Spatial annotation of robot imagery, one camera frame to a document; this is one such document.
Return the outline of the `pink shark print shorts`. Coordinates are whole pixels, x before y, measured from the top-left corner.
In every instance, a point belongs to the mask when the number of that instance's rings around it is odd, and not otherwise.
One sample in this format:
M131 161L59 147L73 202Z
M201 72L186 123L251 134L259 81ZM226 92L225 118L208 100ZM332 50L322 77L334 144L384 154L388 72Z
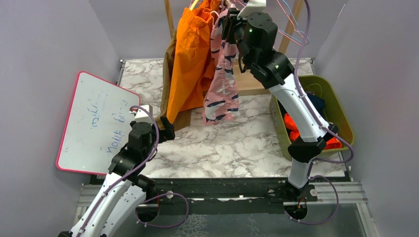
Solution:
M215 72L204 98L202 115L205 124L235 120L239 114L239 94L233 71L238 49L236 45L222 39L223 21L227 17L228 9L218 14L210 35L210 52Z

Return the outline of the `red orange shorts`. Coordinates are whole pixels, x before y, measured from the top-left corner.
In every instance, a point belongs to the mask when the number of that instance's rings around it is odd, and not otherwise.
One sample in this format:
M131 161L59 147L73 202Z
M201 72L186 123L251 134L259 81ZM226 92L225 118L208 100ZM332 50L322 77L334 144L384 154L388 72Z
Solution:
M288 130L290 141L294 142L300 136L300 132L296 124L294 123L293 119L288 113L285 113L283 121L286 129ZM325 150L340 148L342 148L342 143L335 137L332 137L329 141L327 141L327 144L325 146Z

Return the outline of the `navy blue shorts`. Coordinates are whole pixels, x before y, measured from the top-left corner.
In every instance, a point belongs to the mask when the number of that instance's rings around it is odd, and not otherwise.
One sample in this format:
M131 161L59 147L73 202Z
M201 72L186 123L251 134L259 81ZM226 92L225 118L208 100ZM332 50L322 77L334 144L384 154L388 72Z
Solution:
M311 103L313 104L314 108L321 113L325 107L325 100L323 100L322 98L318 97L317 95L311 93L311 92L307 92L307 97L309 98L309 100L311 101Z

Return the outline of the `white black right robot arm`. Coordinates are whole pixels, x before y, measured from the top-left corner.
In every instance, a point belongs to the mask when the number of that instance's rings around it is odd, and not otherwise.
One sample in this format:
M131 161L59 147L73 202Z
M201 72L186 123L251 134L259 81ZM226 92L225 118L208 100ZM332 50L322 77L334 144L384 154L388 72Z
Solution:
M241 13L235 7L228 9L222 39L237 46L241 73L249 70L281 103L300 132L288 147L292 167L285 184L286 197L297 201L305 194L311 161L326 147L338 127L318 113L302 89L294 65L273 49L278 27L271 17L253 11L243 18Z

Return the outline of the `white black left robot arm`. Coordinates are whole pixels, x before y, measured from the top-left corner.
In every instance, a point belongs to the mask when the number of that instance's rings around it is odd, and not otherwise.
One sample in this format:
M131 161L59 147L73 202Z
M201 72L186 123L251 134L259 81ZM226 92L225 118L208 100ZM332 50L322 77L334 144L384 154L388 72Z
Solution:
M154 180L141 174L157 153L157 144L175 138L174 125L162 116L160 129L152 121L133 120L127 143L112 158L101 188L80 220L61 237L112 237L134 208L155 198Z

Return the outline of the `tan brown shorts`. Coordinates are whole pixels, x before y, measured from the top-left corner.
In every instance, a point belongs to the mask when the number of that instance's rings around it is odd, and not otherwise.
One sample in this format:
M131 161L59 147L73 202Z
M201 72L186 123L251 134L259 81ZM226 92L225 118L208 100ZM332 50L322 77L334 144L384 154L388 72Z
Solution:
M170 43L165 51L163 61L163 90L160 103L160 114L156 117L156 122L159 128L163 128L163 122L161 117L167 116L168 101L171 86L171 77L174 65L174 55L176 47L176 30L171 35ZM174 122L171 122L174 126L174 131L181 130L190 125L192 110L186 110L179 112Z

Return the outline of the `wooden clothes rack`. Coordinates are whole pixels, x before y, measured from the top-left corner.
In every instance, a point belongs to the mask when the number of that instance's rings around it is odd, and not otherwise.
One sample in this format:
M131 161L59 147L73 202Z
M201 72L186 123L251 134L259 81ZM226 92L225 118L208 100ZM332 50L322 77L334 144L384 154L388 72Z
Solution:
M297 33L300 36L303 35L303 32L298 30L297 20L303 7L304 1L295 0L292 7L289 7L285 0L279 0L277 1L277 3L288 19L286 29L284 31L279 31L279 33L283 35L283 38L279 46L279 51L281 53L285 53L291 41L297 45L301 45L297 38L293 37L293 33ZM166 9L169 32L170 35L172 35L175 28L170 1L165 0L164 4ZM268 91L264 89L264 87L256 79L254 79L249 72L241 74L237 65L234 67L234 73L236 75L237 89L241 96L261 95L268 93Z

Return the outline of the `pink framed whiteboard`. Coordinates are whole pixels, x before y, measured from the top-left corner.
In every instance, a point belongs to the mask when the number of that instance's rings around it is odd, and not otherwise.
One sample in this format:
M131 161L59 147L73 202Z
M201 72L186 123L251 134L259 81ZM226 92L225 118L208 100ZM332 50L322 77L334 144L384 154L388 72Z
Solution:
M77 75L56 167L63 171L105 174L128 140L140 96L88 72Z

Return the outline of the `olive green plastic basket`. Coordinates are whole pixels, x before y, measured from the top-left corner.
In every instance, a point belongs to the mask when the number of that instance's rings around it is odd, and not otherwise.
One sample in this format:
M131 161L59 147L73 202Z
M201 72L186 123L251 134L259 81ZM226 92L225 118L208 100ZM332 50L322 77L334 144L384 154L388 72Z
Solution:
M328 122L336 124L338 127L337 135L352 146L354 144L352 128L347 120L340 100L329 81L315 75L300 76L299 81L304 91L311 92L325 101L325 106L320 112L321 116ZM291 161L292 157L288 152L288 147L291 145L289 130L283 121L286 110L275 96L271 96L269 107L281 153L283 157Z

